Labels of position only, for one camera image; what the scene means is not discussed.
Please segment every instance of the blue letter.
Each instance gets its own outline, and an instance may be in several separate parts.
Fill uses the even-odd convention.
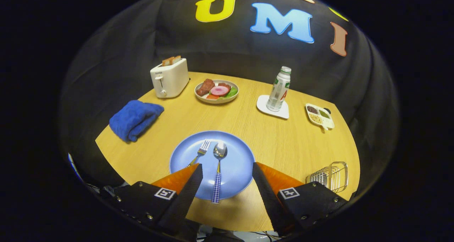
[[[289,37],[310,44],[314,42],[313,37],[311,37],[311,27],[309,25],[309,19],[312,18],[311,14],[292,9],[285,16],[282,16],[273,5],[253,3],[253,6],[257,8],[257,17],[256,24],[251,27],[251,31],[260,33],[271,32],[271,28],[266,25],[269,20],[276,33],[280,35],[292,24],[292,30],[288,32]]]

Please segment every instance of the bottle cap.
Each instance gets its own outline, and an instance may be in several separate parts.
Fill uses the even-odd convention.
[[[291,74],[292,73],[292,69],[291,68],[284,67],[284,66],[282,66],[281,71],[284,72],[284,73],[287,73],[287,74]]]

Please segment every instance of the toaster lever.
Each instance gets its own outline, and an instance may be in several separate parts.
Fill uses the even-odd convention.
[[[164,78],[162,75],[157,76],[157,77],[154,78],[155,80],[159,80],[159,82],[161,83],[161,87],[163,87],[162,81],[161,81],[162,78]]]

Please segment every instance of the lettuce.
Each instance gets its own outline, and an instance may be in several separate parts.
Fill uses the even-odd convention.
[[[233,96],[235,96],[236,93],[238,93],[238,89],[232,87],[232,88],[230,89],[230,91],[227,93],[227,95],[225,95],[224,97],[220,97],[220,99],[232,98]]]

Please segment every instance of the fork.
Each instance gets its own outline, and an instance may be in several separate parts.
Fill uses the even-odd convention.
[[[208,147],[210,147],[210,144],[211,144],[211,141],[208,139],[205,139],[205,141],[203,142],[203,144],[201,144],[199,150],[197,151],[196,158],[194,158],[193,161],[191,161],[191,163],[188,166],[191,166],[192,164],[194,164],[198,157],[205,155],[206,151],[208,150]]]

